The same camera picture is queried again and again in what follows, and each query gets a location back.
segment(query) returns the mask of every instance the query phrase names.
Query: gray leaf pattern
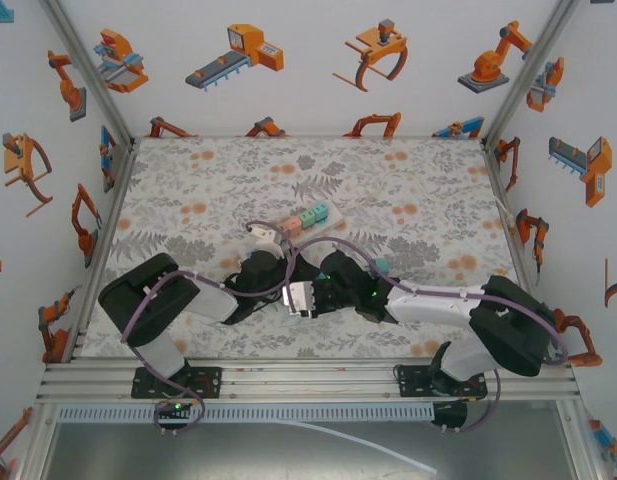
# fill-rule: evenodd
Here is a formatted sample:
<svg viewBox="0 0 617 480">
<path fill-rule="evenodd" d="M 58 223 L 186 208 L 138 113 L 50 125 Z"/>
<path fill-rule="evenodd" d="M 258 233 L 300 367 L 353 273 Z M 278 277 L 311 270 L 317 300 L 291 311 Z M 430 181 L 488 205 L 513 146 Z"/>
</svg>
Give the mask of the gray leaf pattern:
<svg viewBox="0 0 617 480">
<path fill-rule="evenodd" d="M 325 234 L 386 258 L 393 276 L 453 286 L 515 278 L 483 165 L 472 140 L 144 139 L 101 286 L 159 252 L 222 280 L 252 245 L 245 222 L 281 220 L 326 199 L 344 223 Z M 318 265 L 334 248 L 310 247 L 306 258 Z M 168 332 L 188 357 L 299 359 L 407 357 L 469 335 L 427 322 L 376 325 L 352 309 L 299 318 L 281 302 L 232 327 L 184 311 Z M 132 356 L 119 339 L 96 304 L 82 355 Z"/>
<path fill-rule="evenodd" d="M 297 165 L 302 170 L 310 170 L 315 165 L 315 160 L 310 155 L 299 155 L 297 159 Z"/>
</svg>

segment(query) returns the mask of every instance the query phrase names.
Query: white cable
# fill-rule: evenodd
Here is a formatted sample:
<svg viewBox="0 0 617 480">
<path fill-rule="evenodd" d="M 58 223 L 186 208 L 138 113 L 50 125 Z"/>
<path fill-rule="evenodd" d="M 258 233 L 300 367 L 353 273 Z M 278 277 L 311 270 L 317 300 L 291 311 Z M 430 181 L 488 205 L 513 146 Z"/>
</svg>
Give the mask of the white cable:
<svg viewBox="0 0 617 480">
<path fill-rule="evenodd" d="M 432 473 L 433 475 L 437 475 L 437 469 L 432 468 L 424 463 L 418 462 L 417 460 L 413 460 L 412 458 L 408 458 L 405 455 L 397 453 L 386 447 L 382 447 L 381 445 L 377 445 L 376 443 L 369 442 L 368 440 L 364 440 L 362 438 L 353 437 L 352 435 L 346 435 L 345 433 L 338 432 L 337 430 L 331 430 L 330 428 L 320 427 L 318 425 L 312 425 L 310 423 L 303 423 L 303 422 L 272 420 L 271 423 L 276 423 L 279 425 L 288 425 L 291 427 L 307 428 L 310 430 L 316 430 L 318 432 L 327 433 L 328 435 L 334 435 L 335 437 L 343 438 L 345 440 L 349 440 L 351 442 L 355 442 L 360 445 L 365 445 L 366 447 L 374 448 L 375 450 L 379 450 L 380 452 L 386 453 L 392 457 L 395 457 L 398 460 L 409 463 L 410 465 L 414 467 L 425 470 L 426 472 Z"/>
</svg>

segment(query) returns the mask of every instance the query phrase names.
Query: pink block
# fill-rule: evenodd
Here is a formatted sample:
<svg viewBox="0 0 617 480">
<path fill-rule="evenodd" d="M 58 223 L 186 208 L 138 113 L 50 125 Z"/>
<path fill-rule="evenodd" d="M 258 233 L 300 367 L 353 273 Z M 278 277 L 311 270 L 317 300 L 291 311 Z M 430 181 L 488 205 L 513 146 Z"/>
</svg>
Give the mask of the pink block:
<svg viewBox="0 0 617 480">
<path fill-rule="evenodd" d="M 296 237 L 303 231 L 299 217 L 289 218 L 283 223 L 282 226 L 288 231 L 288 235 L 290 237 Z"/>
</svg>

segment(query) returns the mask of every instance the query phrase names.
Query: orange robot arm illustration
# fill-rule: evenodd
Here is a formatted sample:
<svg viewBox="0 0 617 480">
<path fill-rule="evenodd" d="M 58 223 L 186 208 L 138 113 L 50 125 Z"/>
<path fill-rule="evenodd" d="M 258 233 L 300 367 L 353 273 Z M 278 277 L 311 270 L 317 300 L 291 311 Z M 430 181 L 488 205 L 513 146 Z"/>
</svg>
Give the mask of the orange robot arm illustration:
<svg viewBox="0 0 617 480">
<path fill-rule="evenodd" d="M 263 120 L 256 122 L 255 126 L 246 134 L 247 137 L 256 137 L 261 132 L 264 132 L 269 137 L 285 137 L 286 131 L 275 125 L 272 118 L 266 117 Z"/>
<path fill-rule="evenodd" d="M 579 330 L 581 338 L 586 346 L 586 353 L 579 353 L 568 357 L 570 363 L 577 367 L 597 367 L 603 363 L 603 359 L 597 354 L 595 345 L 590 336 L 590 330 L 584 321 L 575 315 L 566 315 L 560 308 L 555 309 L 555 317 L 557 317 L 556 329 L 559 333 L 565 333 L 569 327 L 575 327 Z"/>
<path fill-rule="evenodd" d="M 66 65 L 72 65 L 68 55 L 55 55 L 52 50 L 48 50 L 48 63 L 61 78 L 59 90 L 64 102 L 70 107 L 70 121 L 74 122 L 86 116 L 86 89 L 75 88 L 70 77 L 64 70 Z"/>
<path fill-rule="evenodd" d="M 92 262 L 92 256 L 95 251 L 95 246 L 97 245 L 97 238 L 99 236 L 98 231 L 94 230 L 92 233 L 89 233 L 88 230 L 83 228 L 79 223 L 79 208 L 81 207 L 81 202 L 86 204 L 88 210 L 94 215 L 95 220 L 97 222 L 97 228 L 101 228 L 101 217 L 99 216 L 99 212 L 95 208 L 95 204 L 92 202 L 90 195 L 84 188 L 81 183 L 77 184 L 77 196 L 75 198 L 74 203 L 72 204 L 72 226 L 75 228 L 77 232 L 77 237 L 79 238 L 79 248 L 82 252 L 84 252 L 84 263 L 86 268 L 90 266 Z"/>
<path fill-rule="evenodd" d="M 501 40 L 496 50 L 488 50 L 482 53 L 475 61 L 473 72 L 463 75 L 457 79 L 464 87 L 475 93 L 485 92 L 492 88 L 507 83 L 510 80 L 501 72 L 501 65 L 506 60 L 510 46 L 514 45 L 523 52 L 526 58 L 532 42 L 519 32 L 519 22 L 510 22 L 499 31 Z"/>
<path fill-rule="evenodd" d="M 360 65 L 355 75 L 355 81 L 353 82 L 339 73 L 333 73 L 335 77 L 353 87 L 357 87 L 362 92 L 368 91 L 368 89 L 364 87 L 364 75 L 367 70 L 372 70 L 388 80 L 397 78 L 397 75 L 399 75 L 404 68 L 406 60 L 408 59 L 408 47 L 406 46 L 408 38 L 395 30 L 395 23 L 392 20 L 386 19 L 379 22 L 376 28 L 371 28 L 357 35 L 357 40 L 366 45 L 366 48 L 358 47 L 348 41 L 346 42 L 348 47 L 358 52 L 361 56 L 359 60 Z M 378 68 L 373 67 L 379 60 L 393 53 L 399 54 L 399 58 L 389 73 L 384 73 Z"/>
<path fill-rule="evenodd" d="M 185 130 L 182 130 L 179 127 L 175 127 L 172 123 L 166 122 L 161 117 L 155 117 L 150 120 L 150 133 L 146 135 L 147 137 L 159 138 L 161 137 L 161 133 L 166 130 L 170 133 L 177 135 L 178 137 L 196 137 L 197 135 L 190 135 Z"/>
<path fill-rule="evenodd" d="M 361 137 L 361 131 L 370 123 L 386 123 L 386 129 L 384 130 L 384 138 L 390 138 L 395 134 L 395 130 L 399 126 L 401 121 L 401 113 L 397 112 L 394 115 L 369 115 L 357 120 L 352 131 L 346 133 L 344 137 Z"/>
<path fill-rule="evenodd" d="M 31 417 L 32 408 L 27 408 L 26 410 L 24 410 L 24 413 L 19 419 L 19 421 L 0 440 L 0 457 L 4 454 L 6 449 L 15 440 L 15 438 L 17 438 L 17 435 L 19 435 L 21 431 L 26 428 L 26 425 L 28 425 L 28 423 L 30 422 Z M 0 480 L 9 479 L 11 470 L 14 468 L 15 462 L 16 460 L 11 462 L 9 465 L 4 465 L 0 460 Z"/>
<path fill-rule="evenodd" d="M 5 185 L 8 187 L 16 181 L 21 180 L 30 189 L 35 198 L 41 202 L 37 207 L 26 214 L 26 217 L 29 217 L 41 207 L 52 201 L 52 197 L 47 197 L 42 194 L 35 183 L 51 173 L 52 166 L 50 165 L 46 152 L 41 148 L 41 145 L 25 133 L 16 137 L 13 137 L 9 133 L 5 133 L 3 135 L 3 145 L 6 149 L 4 151 L 4 173 L 17 170 L 17 176 L 8 180 Z M 46 167 L 46 171 L 38 176 L 35 176 L 32 168 L 32 154 L 34 151 L 37 151 L 44 163 L 44 167 Z"/>
<path fill-rule="evenodd" d="M 517 183 L 517 166 L 519 163 L 519 144 L 521 140 L 519 137 L 515 137 L 511 142 L 506 143 L 504 140 L 499 140 L 499 144 L 495 149 L 495 159 L 501 165 L 508 159 L 508 152 L 512 150 L 512 172 L 510 174 L 510 181 L 506 186 L 506 193 L 510 191 L 512 187 Z"/>
</svg>

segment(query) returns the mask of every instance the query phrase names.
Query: small block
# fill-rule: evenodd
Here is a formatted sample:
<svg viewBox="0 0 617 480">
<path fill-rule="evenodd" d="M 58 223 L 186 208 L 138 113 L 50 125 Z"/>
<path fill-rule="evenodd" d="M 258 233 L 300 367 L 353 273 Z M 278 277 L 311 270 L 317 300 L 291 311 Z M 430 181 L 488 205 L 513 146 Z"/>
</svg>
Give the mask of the small block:
<svg viewBox="0 0 617 480">
<path fill-rule="evenodd" d="M 312 211 L 315 214 L 315 221 L 317 222 L 321 222 L 328 218 L 328 205 L 325 203 L 320 203 L 316 207 L 313 207 Z"/>
<path fill-rule="evenodd" d="M 372 263 L 374 263 L 379 268 L 379 270 L 381 270 L 381 273 L 385 275 L 390 275 L 390 264 L 388 263 L 388 260 L 386 260 L 384 257 L 373 258 Z"/>
<path fill-rule="evenodd" d="M 283 227 L 286 229 L 290 237 L 296 237 L 301 233 L 302 222 L 299 217 L 292 217 L 283 223 Z"/>
<path fill-rule="evenodd" d="M 299 219 L 301 220 L 302 228 L 305 230 L 315 224 L 315 213 L 312 210 L 306 210 L 299 215 Z"/>
</svg>

